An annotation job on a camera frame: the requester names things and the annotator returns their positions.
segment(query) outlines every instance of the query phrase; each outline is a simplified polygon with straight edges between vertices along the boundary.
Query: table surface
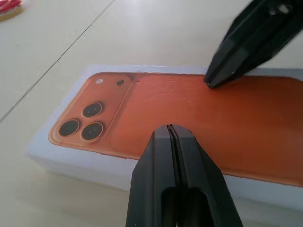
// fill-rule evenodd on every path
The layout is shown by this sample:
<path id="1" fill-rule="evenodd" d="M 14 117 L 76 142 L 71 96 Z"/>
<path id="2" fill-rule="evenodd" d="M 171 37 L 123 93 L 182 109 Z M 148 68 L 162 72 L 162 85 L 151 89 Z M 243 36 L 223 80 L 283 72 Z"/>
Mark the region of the table surface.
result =
<path id="1" fill-rule="evenodd" d="M 0 22 L 1 222 L 124 226 L 127 192 L 48 173 L 24 156 L 26 145 L 90 65 L 207 67 L 248 2 L 31 0 L 22 14 Z M 264 67 L 303 68 L 302 47 L 299 35 Z M 248 221 L 243 201 L 236 205 L 245 226 L 269 226 Z M 250 212 L 262 213 L 257 207 Z M 294 211 L 270 209 L 303 222 Z M 270 215 L 264 223 L 284 226 Z"/>

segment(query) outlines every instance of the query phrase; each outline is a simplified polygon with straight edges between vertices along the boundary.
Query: orange phone image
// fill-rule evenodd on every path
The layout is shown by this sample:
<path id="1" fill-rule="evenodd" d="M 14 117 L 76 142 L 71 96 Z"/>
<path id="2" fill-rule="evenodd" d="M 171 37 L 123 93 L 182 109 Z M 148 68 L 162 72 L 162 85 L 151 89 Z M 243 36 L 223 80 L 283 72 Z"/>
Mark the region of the orange phone image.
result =
<path id="1" fill-rule="evenodd" d="M 52 127 L 49 141 L 64 147 L 132 157 L 132 154 L 116 152 L 110 145 L 113 119 L 119 114 L 131 85 L 131 75 L 126 73 L 91 76 Z"/>
<path id="2" fill-rule="evenodd" d="M 303 82 L 245 76 L 210 90 L 203 75 L 98 73 L 49 133 L 56 145 L 139 159 L 164 124 L 192 131 L 224 174 L 303 186 Z"/>

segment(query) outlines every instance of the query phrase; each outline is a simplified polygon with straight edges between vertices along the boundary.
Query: phone camera lens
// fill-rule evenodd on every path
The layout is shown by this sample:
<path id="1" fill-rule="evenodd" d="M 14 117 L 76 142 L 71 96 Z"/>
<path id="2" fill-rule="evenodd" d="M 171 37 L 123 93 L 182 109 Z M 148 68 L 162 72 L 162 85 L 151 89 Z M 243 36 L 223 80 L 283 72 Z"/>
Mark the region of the phone camera lens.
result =
<path id="1" fill-rule="evenodd" d="M 123 79 L 117 82 L 118 86 L 121 86 L 122 84 L 124 84 L 124 80 Z"/>
<path id="2" fill-rule="evenodd" d="M 61 125 L 59 129 L 59 134 L 61 136 L 70 136 L 78 130 L 79 125 L 80 125 L 79 121 L 75 119 L 69 120 L 65 122 L 63 125 Z"/>
<path id="3" fill-rule="evenodd" d="M 82 131 L 82 138 L 85 140 L 93 140 L 98 138 L 103 132 L 103 125 L 99 122 L 94 122 L 86 126 Z"/>
<path id="4" fill-rule="evenodd" d="M 98 115 L 101 111 L 102 111 L 101 103 L 92 103 L 84 108 L 83 115 L 85 117 L 93 117 Z"/>

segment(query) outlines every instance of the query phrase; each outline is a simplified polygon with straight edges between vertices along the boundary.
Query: smartphone box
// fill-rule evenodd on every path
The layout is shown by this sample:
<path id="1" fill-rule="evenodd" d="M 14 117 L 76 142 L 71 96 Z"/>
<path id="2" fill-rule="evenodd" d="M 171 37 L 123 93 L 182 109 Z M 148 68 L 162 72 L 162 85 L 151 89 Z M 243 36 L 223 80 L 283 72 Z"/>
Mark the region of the smartphone box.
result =
<path id="1" fill-rule="evenodd" d="M 128 191 L 153 127 L 178 123 L 188 126 L 221 168 L 233 198 L 303 210 L 303 124 L 293 124 L 303 116 L 298 102 L 303 97 L 303 70 L 255 69 L 217 90 L 203 87 L 201 74 L 206 71 L 92 66 L 33 137 L 27 154 L 51 172 Z M 95 100 L 98 95 L 102 100 Z M 265 127 L 257 130 L 256 125 Z M 287 137 L 283 130 L 289 130 Z"/>

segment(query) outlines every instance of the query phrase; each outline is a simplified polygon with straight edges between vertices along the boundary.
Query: phone box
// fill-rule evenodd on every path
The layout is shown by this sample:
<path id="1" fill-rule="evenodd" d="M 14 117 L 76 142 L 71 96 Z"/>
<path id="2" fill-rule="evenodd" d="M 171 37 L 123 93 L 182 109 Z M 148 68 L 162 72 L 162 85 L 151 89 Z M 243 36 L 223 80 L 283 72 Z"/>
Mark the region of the phone box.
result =
<path id="1" fill-rule="evenodd" d="M 303 70 L 255 69 L 222 88 L 206 69 L 92 66 L 31 141 L 45 169 L 130 190 L 152 131 L 189 128 L 234 198 L 303 210 Z"/>

